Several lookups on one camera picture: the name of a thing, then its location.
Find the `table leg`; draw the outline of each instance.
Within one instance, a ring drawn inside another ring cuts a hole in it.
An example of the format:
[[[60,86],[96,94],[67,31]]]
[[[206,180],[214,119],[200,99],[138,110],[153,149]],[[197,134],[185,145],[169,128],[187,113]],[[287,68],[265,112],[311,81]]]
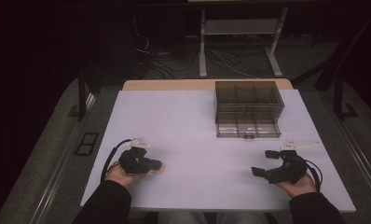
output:
[[[278,19],[278,23],[276,23],[275,35],[273,36],[273,43],[269,48],[266,48],[267,56],[269,59],[270,66],[272,67],[273,73],[275,77],[282,77],[282,71],[279,67],[278,62],[275,58],[275,49],[278,45],[279,38],[281,36],[282,27],[284,26],[285,16],[287,14],[288,7],[282,8],[281,16]]]

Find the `white tabletop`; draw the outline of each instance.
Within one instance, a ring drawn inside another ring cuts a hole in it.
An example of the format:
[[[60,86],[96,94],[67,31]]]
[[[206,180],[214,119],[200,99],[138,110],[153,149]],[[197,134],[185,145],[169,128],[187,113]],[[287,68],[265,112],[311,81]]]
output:
[[[289,197],[251,166],[272,169],[281,160],[265,158],[286,139],[320,141],[298,91],[281,90],[285,108],[280,138],[217,138],[213,91],[120,91],[92,168],[81,205],[98,187],[103,165],[114,146],[142,136],[151,146],[145,155],[160,160],[165,171],[148,175],[130,188],[134,209],[204,211],[282,211]],[[118,149],[113,161],[122,151]],[[323,144],[297,153],[323,172],[322,193],[341,212],[355,211]]]

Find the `transparent drawer organizer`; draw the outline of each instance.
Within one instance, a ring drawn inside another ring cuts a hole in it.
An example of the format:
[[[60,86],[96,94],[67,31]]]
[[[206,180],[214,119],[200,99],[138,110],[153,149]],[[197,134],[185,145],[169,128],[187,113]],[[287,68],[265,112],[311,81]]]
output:
[[[278,138],[284,109],[274,81],[216,81],[217,137]]]

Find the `black sleeve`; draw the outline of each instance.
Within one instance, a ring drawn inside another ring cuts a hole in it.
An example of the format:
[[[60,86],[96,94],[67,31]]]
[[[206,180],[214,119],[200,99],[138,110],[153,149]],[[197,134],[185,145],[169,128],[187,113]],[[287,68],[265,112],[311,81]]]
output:
[[[339,211],[321,193],[306,193],[290,201],[294,224],[346,224]]]
[[[122,185],[105,180],[84,204],[73,223],[129,223],[131,199]]]

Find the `metal stand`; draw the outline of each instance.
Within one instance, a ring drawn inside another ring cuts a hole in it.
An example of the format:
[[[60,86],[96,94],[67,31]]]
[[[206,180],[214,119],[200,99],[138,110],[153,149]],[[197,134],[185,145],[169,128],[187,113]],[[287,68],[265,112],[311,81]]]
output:
[[[207,77],[205,57],[205,36],[206,35],[266,35],[274,34],[273,42],[266,48],[270,66],[275,77],[282,77],[282,71],[275,58],[275,49],[281,36],[285,16],[288,7],[282,8],[278,19],[263,20],[241,20],[241,21],[206,21],[205,10],[201,11],[200,19],[200,50],[199,50],[199,76]]]

